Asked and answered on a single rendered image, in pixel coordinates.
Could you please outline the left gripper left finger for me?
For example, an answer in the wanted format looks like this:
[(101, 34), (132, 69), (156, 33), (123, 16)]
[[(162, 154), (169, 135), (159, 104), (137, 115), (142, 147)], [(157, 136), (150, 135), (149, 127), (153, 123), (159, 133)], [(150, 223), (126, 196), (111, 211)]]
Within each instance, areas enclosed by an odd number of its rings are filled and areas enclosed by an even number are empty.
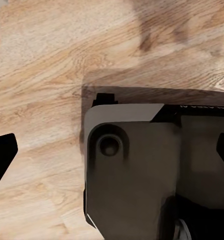
[(0, 181), (17, 153), (18, 145), (14, 133), (0, 136)]

